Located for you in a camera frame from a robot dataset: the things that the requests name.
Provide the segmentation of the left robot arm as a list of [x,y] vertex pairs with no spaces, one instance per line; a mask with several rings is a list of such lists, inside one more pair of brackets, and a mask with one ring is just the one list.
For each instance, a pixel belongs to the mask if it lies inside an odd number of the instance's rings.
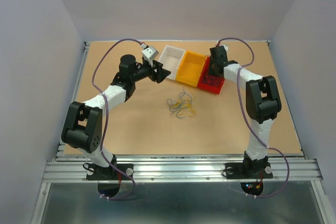
[[103,136],[108,125],[103,120],[115,106],[127,101],[135,91],[136,82],[149,78],[161,83],[171,74],[163,64],[146,58],[137,62],[135,56],[124,55],[120,59],[119,71],[112,83],[99,95],[85,101],[70,104],[61,140],[69,146],[79,149],[92,161],[86,170],[93,175],[101,174],[110,179],[116,175],[116,156],[103,146]]

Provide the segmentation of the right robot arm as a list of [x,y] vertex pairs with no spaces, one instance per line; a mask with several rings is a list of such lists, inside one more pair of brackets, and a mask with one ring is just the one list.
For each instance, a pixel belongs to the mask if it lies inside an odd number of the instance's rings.
[[209,50],[208,73],[237,84],[239,105],[250,130],[243,161],[226,163],[223,175],[227,179],[256,179],[260,175],[272,178],[268,162],[268,142],[270,129],[282,108],[276,79],[273,76],[263,77],[252,73],[238,62],[229,61],[224,46]]

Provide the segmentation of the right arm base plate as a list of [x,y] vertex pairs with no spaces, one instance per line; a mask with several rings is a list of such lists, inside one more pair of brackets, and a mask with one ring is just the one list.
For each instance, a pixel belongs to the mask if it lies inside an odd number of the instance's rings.
[[263,177],[263,179],[273,178],[270,163],[266,165],[250,166],[243,163],[225,163],[225,168],[222,175],[227,179],[249,179],[256,180]]

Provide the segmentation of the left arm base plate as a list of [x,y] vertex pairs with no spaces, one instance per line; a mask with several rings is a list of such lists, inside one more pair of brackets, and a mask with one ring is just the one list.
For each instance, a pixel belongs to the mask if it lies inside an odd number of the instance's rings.
[[[126,173],[127,169],[133,170],[133,164],[117,164],[117,168],[122,172]],[[118,180],[120,176],[119,172],[114,170],[112,167],[100,167],[92,163],[84,163],[83,168],[87,171],[86,180],[89,181],[99,181],[99,180]],[[130,180],[124,175],[121,175],[121,180]]]

